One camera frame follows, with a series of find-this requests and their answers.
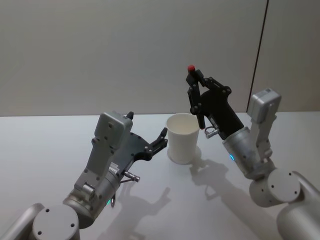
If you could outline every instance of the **cup rim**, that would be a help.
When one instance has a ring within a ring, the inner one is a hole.
[[[189,132],[189,133],[178,133],[178,132],[175,132],[175,131],[172,131],[169,127],[168,127],[168,121],[170,118],[174,117],[174,116],[177,116],[177,115],[185,115],[185,116],[192,116],[194,117],[195,119],[197,119],[197,117],[195,115],[192,115],[191,113],[186,113],[186,112],[179,112],[179,113],[174,113],[173,115],[171,115],[170,117],[168,117],[168,119],[166,120],[165,122],[165,127],[168,129],[168,131],[174,133],[174,134],[177,134],[177,135],[191,135],[191,134],[194,134],[196,132],[198,132],[200,130],[199,128],[199,125],[197,124],[197,129],[192,131],[192,132]]]

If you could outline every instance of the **gray wall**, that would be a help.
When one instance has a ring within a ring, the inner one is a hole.
[[[1,0],[0,116],[189,111],[187,66],[246,110],[265,0]]]
[[[320,111],[319,10],[319,0],[269,2],[252,92],[279,92],[280,111]]]

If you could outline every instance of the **white table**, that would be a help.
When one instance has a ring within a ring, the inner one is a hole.
[[[250,118],[238,114],[245,125]],[[136,115],[132,132],[153,141],[169,114]],[[277,167],[298,170],[320,189],[320,112],[278,113],[271,131]],[[0,233],[33,203],[57,205],[83,171],[98,116],[0,118]],[[199,134],[201,157],[177,165],[167,150],[130,171],[126,183],[83,240],[268,240],[280,239],[275,218],[283,206],[262,209],[218,136]]]

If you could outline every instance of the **red tip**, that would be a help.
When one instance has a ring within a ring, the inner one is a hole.
[[[195,66],[193,66],[193,65],[189,65],[188,66],[188,72],[193,72],[193,71],[195,71],[196,70],[196,67]]]

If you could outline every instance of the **white paper cup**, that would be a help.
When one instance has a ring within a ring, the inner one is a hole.
[[[176,164],[188,164],[196,153],[199,125],[197,117],[189,113],[177,113],[166,121],[168,129],[168,157]]]

